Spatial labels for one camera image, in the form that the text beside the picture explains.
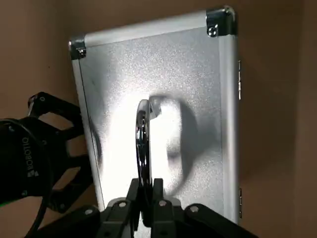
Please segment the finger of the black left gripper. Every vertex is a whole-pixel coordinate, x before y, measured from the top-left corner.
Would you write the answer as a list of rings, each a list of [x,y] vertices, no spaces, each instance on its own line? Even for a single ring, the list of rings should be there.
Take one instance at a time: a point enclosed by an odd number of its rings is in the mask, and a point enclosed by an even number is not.
[[[55,185],[68,169],[78,168],[74,178],[61,189],[52,189],[49,208],[65,213],[79,196],[93,183],[88,154],[71,156],[66,141],[54,139],[49,142],[50,172]]]
[[[72,127],[65,130],[55,129],[55,134],[64,140],[70,140],[84,134],[80,108],[72,103],[45,92],[39,92],[28,100],[28,116],[39,119],[40,116],[52,113],[65,118]]]

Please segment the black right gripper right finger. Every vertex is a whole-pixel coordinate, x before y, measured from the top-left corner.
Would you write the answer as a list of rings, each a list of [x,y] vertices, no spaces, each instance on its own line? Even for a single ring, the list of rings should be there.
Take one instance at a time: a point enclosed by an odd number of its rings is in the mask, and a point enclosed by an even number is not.
[[[163,179],[144,189],[143,223],[152,238],[256,238],[252,232],[209,207],[193,203],[186,208],[176,198],[165,198]]]

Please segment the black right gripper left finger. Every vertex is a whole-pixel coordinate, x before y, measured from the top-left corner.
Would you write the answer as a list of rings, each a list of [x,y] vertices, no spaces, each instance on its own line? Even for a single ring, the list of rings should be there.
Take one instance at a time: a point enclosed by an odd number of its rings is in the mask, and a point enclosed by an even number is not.
[[[83,206],[36,231],[33,238],[131,238],[139,181],[131,180],[125,198],[109,202],[104,211]]]

